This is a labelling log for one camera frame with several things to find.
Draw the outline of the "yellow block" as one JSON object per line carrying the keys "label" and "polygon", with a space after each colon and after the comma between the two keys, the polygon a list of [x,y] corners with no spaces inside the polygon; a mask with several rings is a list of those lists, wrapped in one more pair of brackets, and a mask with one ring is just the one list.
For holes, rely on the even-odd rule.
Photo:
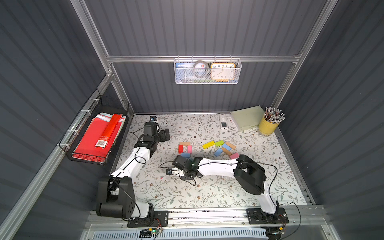
{"label": "yellow block", "polygon": [[203,149],[208,149],[208,148],[210,148],[210,147],[212,147],[214,145],[215,145],[215,142],[214,141],[210,141],[210,142],[208,142],[206,144],[203,144],[202,147],[203,147]]}

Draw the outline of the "lime green block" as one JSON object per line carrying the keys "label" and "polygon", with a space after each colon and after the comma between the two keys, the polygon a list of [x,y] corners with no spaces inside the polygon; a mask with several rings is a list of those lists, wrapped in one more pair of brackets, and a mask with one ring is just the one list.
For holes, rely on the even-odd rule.
{"label": "lime green block", "polygon": [[215,142],[215,146],[216,146],[216,147],[220,147],[220,146],[222,146],[224,143],[225,143],[225,142],[224,142],[223,140],[220,140],[220,141]]}

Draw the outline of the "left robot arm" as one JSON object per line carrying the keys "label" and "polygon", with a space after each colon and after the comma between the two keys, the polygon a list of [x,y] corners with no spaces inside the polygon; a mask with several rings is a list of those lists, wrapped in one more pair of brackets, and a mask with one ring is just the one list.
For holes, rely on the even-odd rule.
{"label": "left robot arm", "polygon": [[96,213],[100,217],[132,219],[149,218],[153,205],[136,199],[134,180],[140,169],[153,156],[158,143],[170,140],[169,129],[161,130],[157,122],[144,124],[144,133],[138,137],[131,155],[111,175],[99,181]]}

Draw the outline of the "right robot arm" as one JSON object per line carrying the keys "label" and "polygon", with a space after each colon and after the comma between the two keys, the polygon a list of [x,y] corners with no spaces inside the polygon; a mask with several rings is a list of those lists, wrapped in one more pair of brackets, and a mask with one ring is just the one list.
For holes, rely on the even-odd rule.
{"label": "right robot arm", "polygon": [[187,159],[178,155],[172,165],[190,179],[221,176],[235,179],[243,190],[256,196],[261,210],[276,215],[279,203],[273,199],[265,169],[246,155],[231,160],[211,160],[202,157]]}

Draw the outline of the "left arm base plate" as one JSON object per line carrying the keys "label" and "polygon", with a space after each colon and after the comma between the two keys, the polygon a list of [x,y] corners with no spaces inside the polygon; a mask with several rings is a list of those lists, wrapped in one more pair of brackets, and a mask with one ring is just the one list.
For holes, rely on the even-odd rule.
{"label": "left arm base plate", "polygon": [[155,228],[167,227],[169,220],[169,211],[154,211],[146,218],[136,218],[129,220],[128,228]]}

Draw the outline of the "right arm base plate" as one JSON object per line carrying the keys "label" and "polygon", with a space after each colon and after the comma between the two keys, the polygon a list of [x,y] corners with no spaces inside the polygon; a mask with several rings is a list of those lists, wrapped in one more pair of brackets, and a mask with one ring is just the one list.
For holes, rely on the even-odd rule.
{"label": "right arm base plate", "polygon": [[284,208],[277,208],[275,214],[268,214],[263,212],[260,208],[246,209],[247,218],[250,225],[263,225],[263,224],[283,224],[289,223],[287,213]]}

